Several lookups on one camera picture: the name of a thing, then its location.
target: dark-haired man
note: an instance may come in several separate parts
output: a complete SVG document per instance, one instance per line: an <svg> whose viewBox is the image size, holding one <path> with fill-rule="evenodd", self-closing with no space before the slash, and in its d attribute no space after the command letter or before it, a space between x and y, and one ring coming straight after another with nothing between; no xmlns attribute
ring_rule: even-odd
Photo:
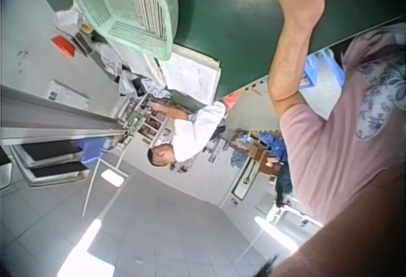
<svg viewBox="0 0 406 277"><path fill-rule="evenodd" d="M184 162L198 154L210 141L226 113L226 106L219 101L205 106L192 115L188 115L175 106L153 102L149 105L153 110L174 119L172 142L148 150L149 162L157 167L174 162Z"/></svg>
<svg viewBox="0 0 406 277"><path fill-rule="evenodd" d="M299 93L325 0L279 0L284 28L268 90L289 156L295 197L324 227L256 277L406 276L405 25L356 37L328 120Z"/></svg>

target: floral pattern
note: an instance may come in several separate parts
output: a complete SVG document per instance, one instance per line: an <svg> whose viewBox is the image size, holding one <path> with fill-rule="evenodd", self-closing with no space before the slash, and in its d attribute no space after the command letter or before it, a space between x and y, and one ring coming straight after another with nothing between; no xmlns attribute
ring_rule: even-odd
<svg viewBox="0 0 406 277"><path fill-rule="evenodd" d="M385 57L364 63L358 70L369 82L361 102L355 134L372 139L385 126L394 106L406 109L405 60L402 56Z"/></svg>

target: red object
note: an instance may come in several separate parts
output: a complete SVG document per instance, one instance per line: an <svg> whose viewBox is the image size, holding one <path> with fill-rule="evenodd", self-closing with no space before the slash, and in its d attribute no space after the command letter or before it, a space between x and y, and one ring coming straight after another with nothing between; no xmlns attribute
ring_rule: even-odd
<svg viewBox="0 0 406 277"><path fill-rule="evenodd" d="M62 50L68 57L75 56L75 46L71 44L64 36L58 35L52 38L52 41L58 48Z"/></svg>
<svg viewBox="0 0 406 277"><path fill-rule="evenodd" d="M232 94L228 95L224 99L224 104L226 105L227 112L229 112L232 108L234 108L235 104L239 101L242 89L233 92Z"/></svg>

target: black hair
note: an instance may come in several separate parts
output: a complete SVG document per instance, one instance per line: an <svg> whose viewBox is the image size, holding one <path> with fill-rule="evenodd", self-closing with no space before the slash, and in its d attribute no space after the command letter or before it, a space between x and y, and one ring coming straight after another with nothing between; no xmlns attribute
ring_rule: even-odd
<svg viewBox="0 0 406 277"><path fill-rule="evenodd" d="M147 157L148 157L148 161L150 161L150 163L151 163L152 166L155 166L155 167L164 167L164 166L167 165L167 164L156 164L156 163L154 162L154 152L152 151L151 148L148 149Z"/></svg>
<svg viewBox="0 0 406 277"><path fill-rule="evenodd" d="M156 167L160 167L160 165L157 165L157 164L154 163L154 153L153 153L151 148L148 149L147 157L148 157L148 161L150 161L151 165L156 166Z"/></svg>
<svg viewBox="0 0 406 277"><path fill-rule="evenodd" d="M263 267L253 277L270 277L273 269L273 264L278 259L278 256L274 256L273 259L268 260Z"/></svg>

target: green table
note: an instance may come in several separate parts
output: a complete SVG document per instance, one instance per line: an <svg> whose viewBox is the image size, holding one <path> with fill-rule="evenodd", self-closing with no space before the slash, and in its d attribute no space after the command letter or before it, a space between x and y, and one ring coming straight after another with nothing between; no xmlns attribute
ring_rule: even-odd
<svg viewBox="0 0 406 277"><path fill-rule="evenodd" d="M48 0L54 10L70 0ZM403 0L327 0L311 51L400 16ZM179 0L175 43L221 61L217 98L268 73L283 24L276 0Z"/></svg>

